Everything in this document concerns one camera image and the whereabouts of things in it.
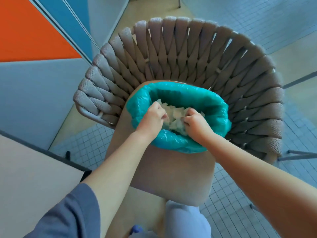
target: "woven rope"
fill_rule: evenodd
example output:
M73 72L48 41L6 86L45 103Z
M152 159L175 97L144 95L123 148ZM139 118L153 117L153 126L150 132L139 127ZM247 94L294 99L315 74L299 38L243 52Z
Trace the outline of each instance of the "woven rope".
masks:
M100 49L73 100L93 120L115 127L129 95L145 81L206 88L229 105L232 129L226 138L263 159L281 155L284 92L274 68L262 47L228 27L152 18L126 27Z

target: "teal plastic bag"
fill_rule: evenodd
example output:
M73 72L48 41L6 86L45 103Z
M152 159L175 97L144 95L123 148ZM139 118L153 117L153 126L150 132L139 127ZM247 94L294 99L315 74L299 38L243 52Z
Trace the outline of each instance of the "teal plastic bag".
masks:
M132 117L132 125L137 128L147 109L161 99L162 103L177 108L194 108L204 112L205 119L212 130L224 137L231 129L228 118L228 105L216 93L204 88L177 82L150 83L142 87L128 101L126 108ZM207 149L192 140L189 136L162 129L151 143L152 145L174 150L185 154L204 152Z

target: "blue shoe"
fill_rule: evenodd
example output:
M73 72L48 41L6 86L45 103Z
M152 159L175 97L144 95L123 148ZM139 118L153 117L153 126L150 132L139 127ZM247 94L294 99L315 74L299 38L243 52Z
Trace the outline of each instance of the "blue shoe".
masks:
M143 232L143 229L141 226L139 225L134 225L129 233L129 236L134 234L134 233L140 233L140 232Z

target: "light blue pants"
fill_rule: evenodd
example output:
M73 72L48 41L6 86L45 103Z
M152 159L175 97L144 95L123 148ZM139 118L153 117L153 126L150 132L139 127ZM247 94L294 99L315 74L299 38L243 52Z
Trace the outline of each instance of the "light blue pants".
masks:
M165 238L210 238L211 227L199 208L168 201L166 203ZM131 238L158 238L152 232L136 233Z

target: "sleeve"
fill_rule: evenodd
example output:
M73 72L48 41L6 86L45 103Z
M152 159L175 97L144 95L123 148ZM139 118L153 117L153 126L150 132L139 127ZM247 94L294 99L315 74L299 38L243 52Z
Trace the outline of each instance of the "sleeve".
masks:
M87 184L77 185L25 237L100 238L100 210L91 188Z

